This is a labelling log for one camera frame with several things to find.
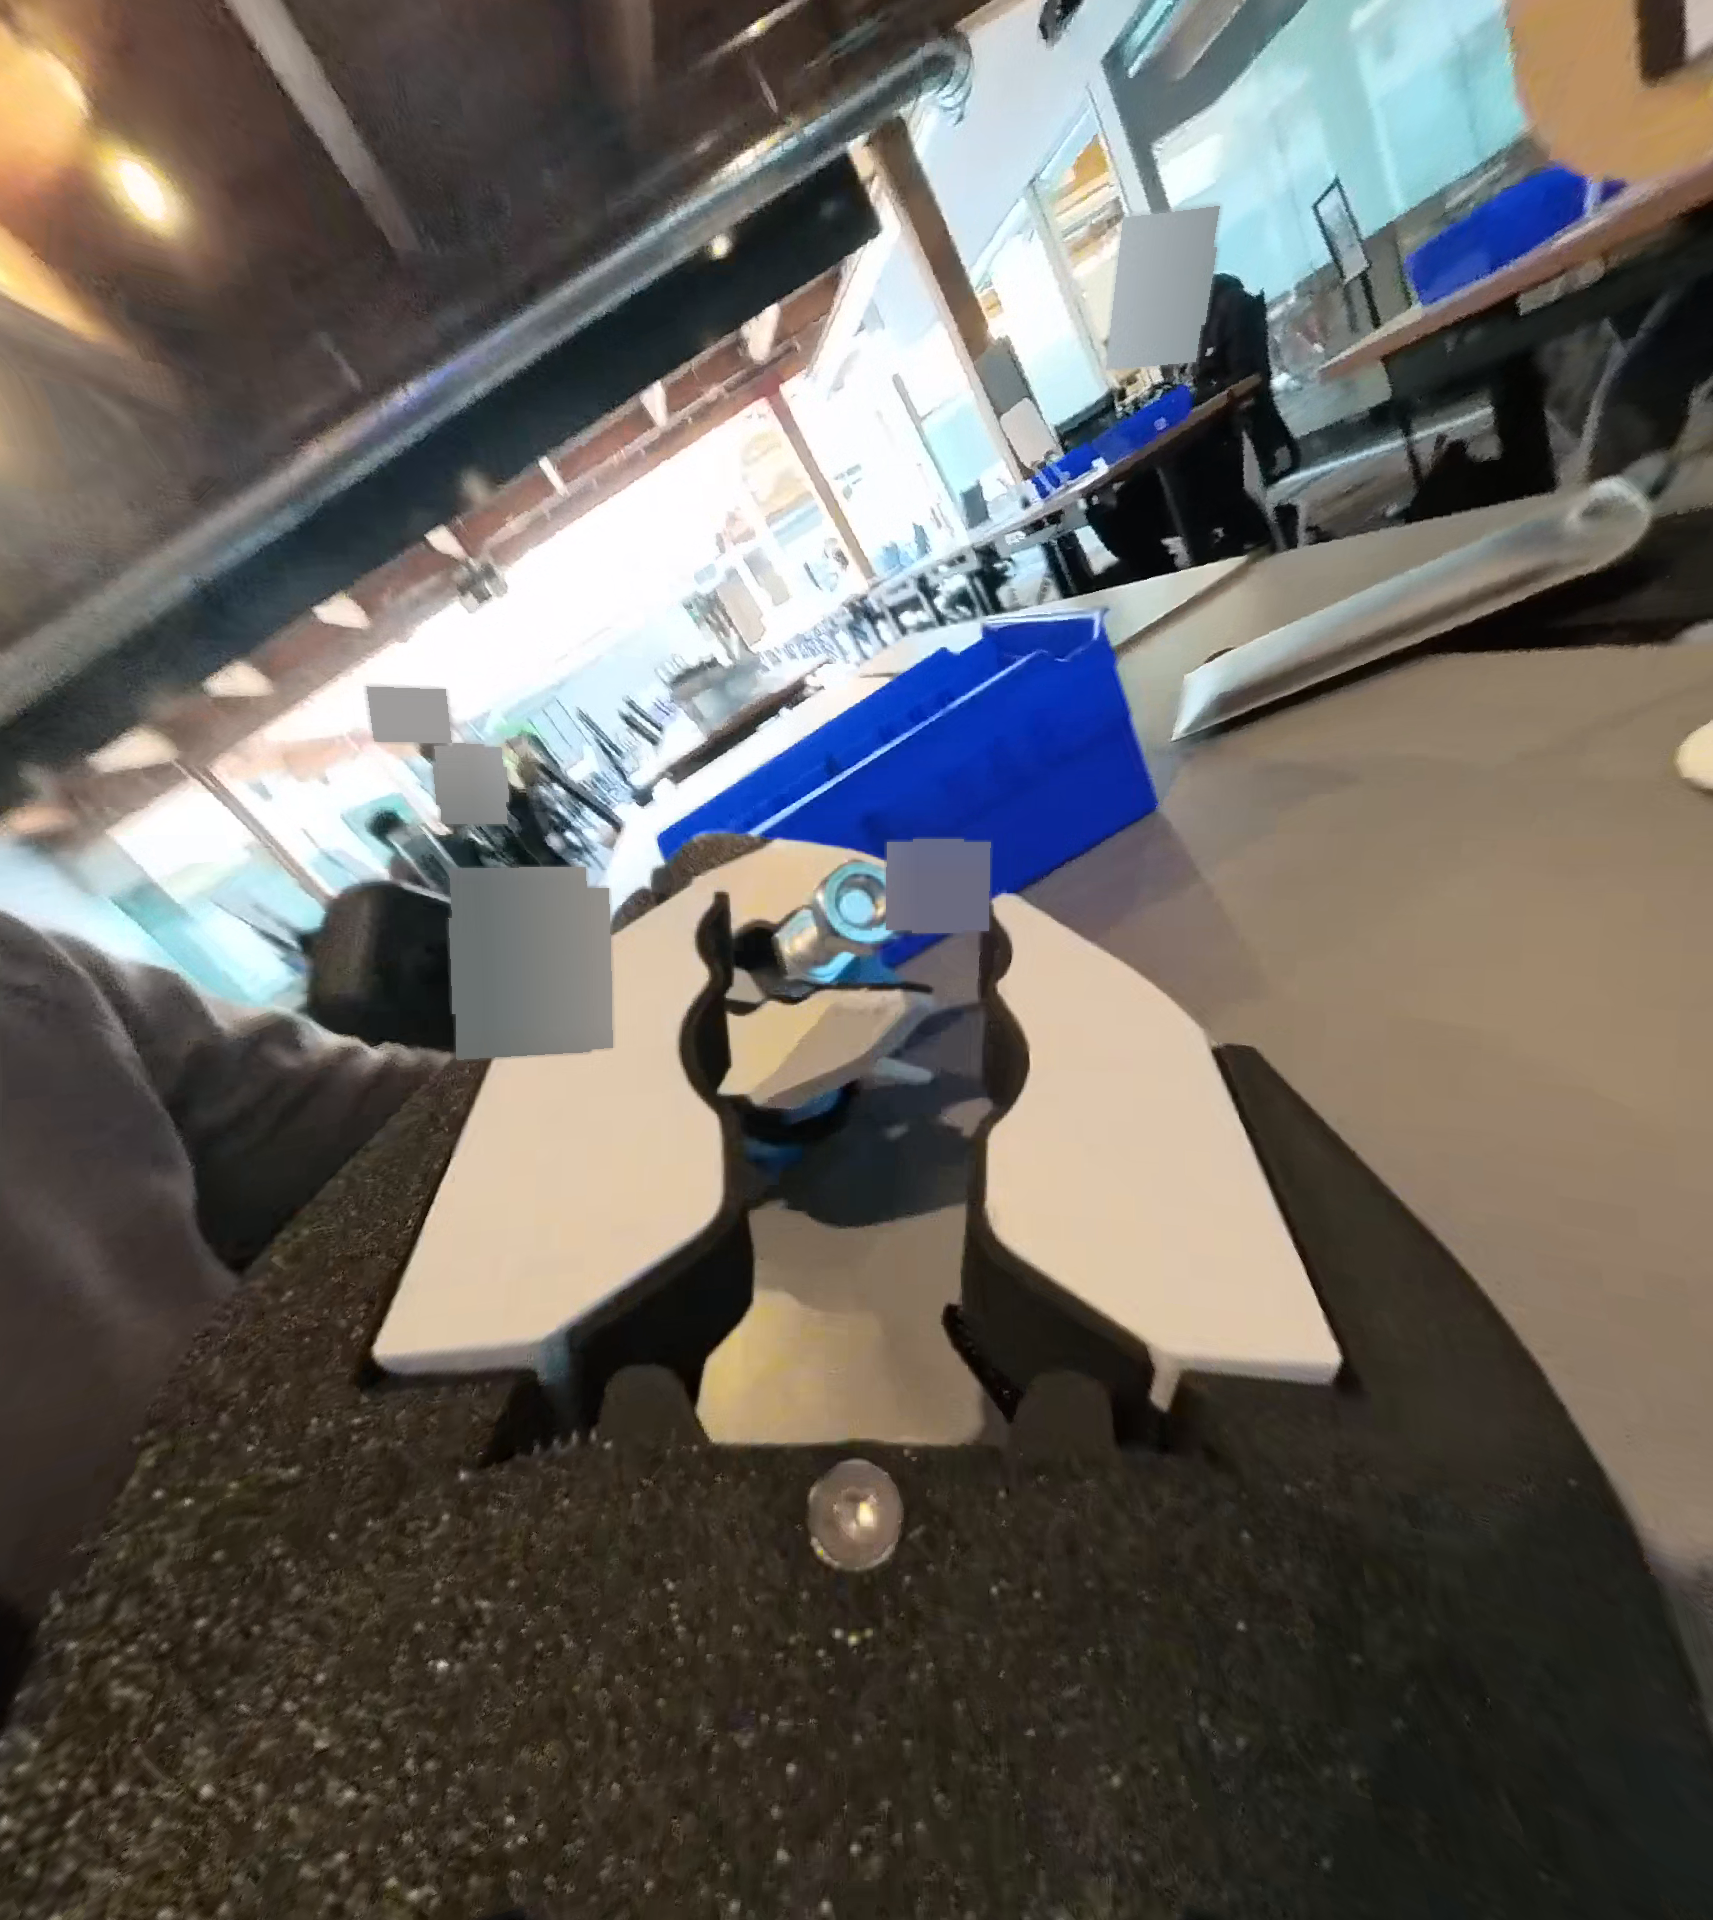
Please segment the person's left forearm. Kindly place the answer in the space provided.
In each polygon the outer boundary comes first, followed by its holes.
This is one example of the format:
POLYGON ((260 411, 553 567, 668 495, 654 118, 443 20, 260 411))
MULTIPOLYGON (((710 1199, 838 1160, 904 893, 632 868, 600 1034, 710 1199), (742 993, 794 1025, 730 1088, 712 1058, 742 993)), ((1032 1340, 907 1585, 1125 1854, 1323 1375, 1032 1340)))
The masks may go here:
POLYGON ((446 1056, 0 912, 0 1589, 61 1581, 241 1270, 446 1056))

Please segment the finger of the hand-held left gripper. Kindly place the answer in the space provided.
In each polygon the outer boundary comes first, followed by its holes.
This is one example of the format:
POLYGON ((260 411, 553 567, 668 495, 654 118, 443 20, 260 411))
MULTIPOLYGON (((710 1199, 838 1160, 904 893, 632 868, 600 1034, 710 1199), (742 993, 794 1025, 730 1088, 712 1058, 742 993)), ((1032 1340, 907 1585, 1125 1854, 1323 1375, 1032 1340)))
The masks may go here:
POLYGON ((725 897, 735 928, 774 924, 809 902, 833 868, 856 856, 843 846, 769 837, 760 850, 703 875, 678 896, 692 893, 700 912, 725 897))
POLYGON ((816 985, 774 996, 756 979, 725 992, 728 1063, 719 1097, 767 1114, 798 1114, 875 1078, 935 1014, 935 988, 816 985))

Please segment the person's left hand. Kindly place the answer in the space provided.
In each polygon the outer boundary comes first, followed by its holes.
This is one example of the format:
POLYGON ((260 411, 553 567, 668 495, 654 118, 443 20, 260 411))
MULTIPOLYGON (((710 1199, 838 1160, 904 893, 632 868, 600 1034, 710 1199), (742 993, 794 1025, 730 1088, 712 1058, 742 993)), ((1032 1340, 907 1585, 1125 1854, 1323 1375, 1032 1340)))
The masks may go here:
MULTIPOLYGON (((803 996, 815 988, 880 988, 894 982, 909 982, 909 977, 903 977, 889 967, 883 967, 879 976, 844 976, 833 982, 788 979, 781 976, 777 977, 774 974, 753 972, 739 972, 735 979, 758 982, 767 988, 767 992, 778 996, 803 996)), ((883 1061, 870 1080, 853 1085, 850 1090, 846 1088, 844 1092, 830 1094, 798 1114, 767 1114, 749 1106, 726 1102, 739 1119, 745 1136, 745 1152, 749 1154, 751 1162, 769 1174, 774 1174, 777 1169, 781 1171, 792 1165, 813 1145, 833 1138, 844 1125, 860 1090, 868 1085, 893 1083, 922 1085, 928 1081, 928 1072, 924 1067, 901 1066, 899 1058, 901 1056, 883 1061)))

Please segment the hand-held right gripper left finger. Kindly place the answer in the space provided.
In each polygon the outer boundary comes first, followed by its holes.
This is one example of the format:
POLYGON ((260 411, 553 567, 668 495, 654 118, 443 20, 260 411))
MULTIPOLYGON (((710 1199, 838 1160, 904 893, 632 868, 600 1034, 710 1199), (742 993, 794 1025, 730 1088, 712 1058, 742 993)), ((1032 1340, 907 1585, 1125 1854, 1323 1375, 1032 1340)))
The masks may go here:
POLYGON ((387 1378, 562 1379, 741 1217, 726 893, 688 885, 619 932, 590 928, 605 902, 457 892, 457 1056, 485 1075, 372 1340, 387 1378))

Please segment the metal ceiling pipe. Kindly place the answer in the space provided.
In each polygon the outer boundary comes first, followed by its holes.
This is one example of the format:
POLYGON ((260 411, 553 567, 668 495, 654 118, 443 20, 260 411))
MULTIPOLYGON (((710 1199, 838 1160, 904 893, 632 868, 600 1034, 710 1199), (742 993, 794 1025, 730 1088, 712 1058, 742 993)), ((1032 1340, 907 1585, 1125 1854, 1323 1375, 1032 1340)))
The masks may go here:
POLYGON ((875 234, 956 3, 0 3, 0 755, 55 761, 875 234))

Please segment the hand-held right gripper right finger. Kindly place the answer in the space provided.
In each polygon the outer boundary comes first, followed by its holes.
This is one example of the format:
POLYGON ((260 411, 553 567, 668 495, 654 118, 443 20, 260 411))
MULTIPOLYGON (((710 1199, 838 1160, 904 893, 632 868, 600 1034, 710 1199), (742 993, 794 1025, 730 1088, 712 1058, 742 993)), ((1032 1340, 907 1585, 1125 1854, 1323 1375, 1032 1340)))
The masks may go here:
POLYGON ((1204 1028, 1018 896, 982 942, 964 1317, 1017 1387, 1122 1411, 1188 1375, 1328 1386, 1342 1349, 1204 1028))

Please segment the tall wooden column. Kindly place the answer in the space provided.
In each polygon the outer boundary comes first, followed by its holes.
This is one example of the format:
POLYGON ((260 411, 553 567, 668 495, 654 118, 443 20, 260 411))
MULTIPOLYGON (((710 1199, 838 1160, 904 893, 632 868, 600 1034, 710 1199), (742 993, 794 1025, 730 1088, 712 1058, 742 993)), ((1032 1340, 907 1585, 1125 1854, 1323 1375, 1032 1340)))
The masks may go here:
POLYGON ((992 348, 992 335, 959 244, 917 156, 907 120, 893 114, 880 122, 868 132, 864 150, 872 179, 894 214, 922 290, 964 372, 975 410, 996 439, 1002 435, 1002 420, 982 380, 982 361, 992 348))

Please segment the steel hex bolt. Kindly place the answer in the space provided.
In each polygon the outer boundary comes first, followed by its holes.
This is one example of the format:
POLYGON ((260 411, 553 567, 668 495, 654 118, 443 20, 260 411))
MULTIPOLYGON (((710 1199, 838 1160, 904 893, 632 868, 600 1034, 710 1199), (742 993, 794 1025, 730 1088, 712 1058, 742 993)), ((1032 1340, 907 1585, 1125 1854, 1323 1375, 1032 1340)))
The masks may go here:
POLYGON ((760 976, 827 983, 879 951, 848 948, 827 933, 815 893, 774 924, 755 924, 739 939, 739 965, 760 976))

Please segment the blue plastic bin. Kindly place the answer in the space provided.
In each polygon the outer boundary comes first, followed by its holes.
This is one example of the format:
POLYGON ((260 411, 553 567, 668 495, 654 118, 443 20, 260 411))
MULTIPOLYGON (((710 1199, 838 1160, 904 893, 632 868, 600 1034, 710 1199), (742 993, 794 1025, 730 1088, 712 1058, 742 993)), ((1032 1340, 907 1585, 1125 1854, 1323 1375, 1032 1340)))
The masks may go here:
POLYGON ((1195 410, 1195 393, 1177 383, 1120 413, 1080 443, 1068 446, 1036 467, 1031 488, 1043 502, 1098 470, 1109 470, 1183 423, 1195 410))
POLYGON ((846 680, 637 828, 663 859, 703 834, 870 856, 978 842, 992 892, 1017 893, 1155 809, 1109 615, 1094 607, 990 620, 899 672, 846 680))
POLYGON ((1528 171, 1409 253, 1405 270, 1414 300, 1437 303, 1512 265, 1625 187, 1620 177, 1593 177, 1556 162, 1528 171))

